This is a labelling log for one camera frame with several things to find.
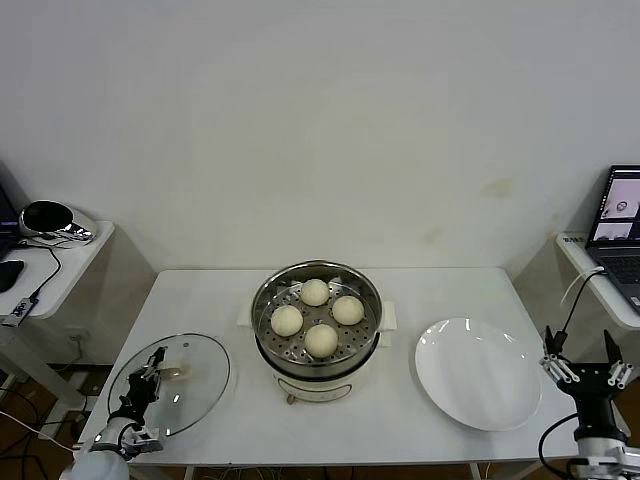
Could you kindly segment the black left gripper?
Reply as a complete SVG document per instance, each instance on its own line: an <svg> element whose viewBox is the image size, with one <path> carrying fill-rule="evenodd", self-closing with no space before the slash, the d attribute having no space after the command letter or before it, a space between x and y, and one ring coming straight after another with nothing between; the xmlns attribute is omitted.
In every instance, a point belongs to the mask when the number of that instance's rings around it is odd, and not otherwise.
<svg viewBox="0 0 640 480"><path fill-rule="evenodd" d="M164 376L163 371L159 370L159 365L164 361L166 350L164 346L158 347L142 367L143 373L129 375L129 390L124 396L120 396L120 416L143 418L148 406L159 398Z"/></svg>

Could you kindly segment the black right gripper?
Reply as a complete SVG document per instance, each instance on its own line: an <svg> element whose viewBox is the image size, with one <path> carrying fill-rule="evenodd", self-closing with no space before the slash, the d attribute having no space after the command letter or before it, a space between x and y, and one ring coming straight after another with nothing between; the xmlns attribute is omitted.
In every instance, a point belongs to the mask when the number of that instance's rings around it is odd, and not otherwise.
<svg viewBox="0 0 640 480"><path fill-rule="evenodd" d="M622 437L616 425L612 401L620 389L638 380L638 367L625 362L621 350L608 330L603 331L609 365L606 363L578 363L570 368L563 355L567 333L544 330L544 355L539 365L559 390L569 395L576 407L578 427L575 437Z"/></svg>

